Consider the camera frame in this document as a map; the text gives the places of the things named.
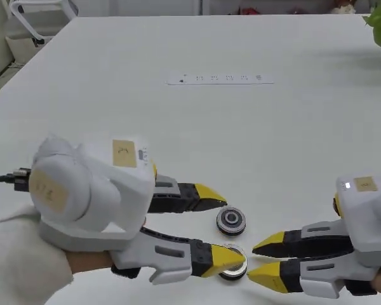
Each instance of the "white chair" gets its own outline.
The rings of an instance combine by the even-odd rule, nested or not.
[[[27,6],[57,6],[61,10],[38,11],[33,13],[20,13],[19,7]],[[51,39],[70,20],[77,17],[78,8],[71,0],[10,0],[11,13],[38,40]]]

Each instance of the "white sleeve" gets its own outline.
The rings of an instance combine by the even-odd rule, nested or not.
[[[33,208],[0,219],[0,304],[43,305],[70,284],[65,253],[40,239]]]

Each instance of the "bearing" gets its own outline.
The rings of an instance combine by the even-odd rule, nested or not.
[[[223,234],[237,236],[246,229],[246,217],[238,208],[225,207],[217,214],[216,225]]]

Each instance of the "label sticker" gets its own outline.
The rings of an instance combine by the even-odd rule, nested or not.
[[[113,140],[113,165],[118,167],[137,167],[137,156],[133,141]]]
[[[357,191],[359,192],[376,192],[378,191],[377,185],[374,183],[373,177],[359,177],[354,178]]]
[[[63,186],[40,170],[31,172],[29,191],[42,203],[58,213],[63,212],[69,196],[68,191]]]
[[[172,74],[168,85],[269,85],[274,80],[263,74]]]

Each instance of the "black cable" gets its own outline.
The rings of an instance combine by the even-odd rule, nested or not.
[[[15,176],[11,173],[7,175],[0,176],[0,183],[9,183],[9,184],[14,184],[15,182]]]

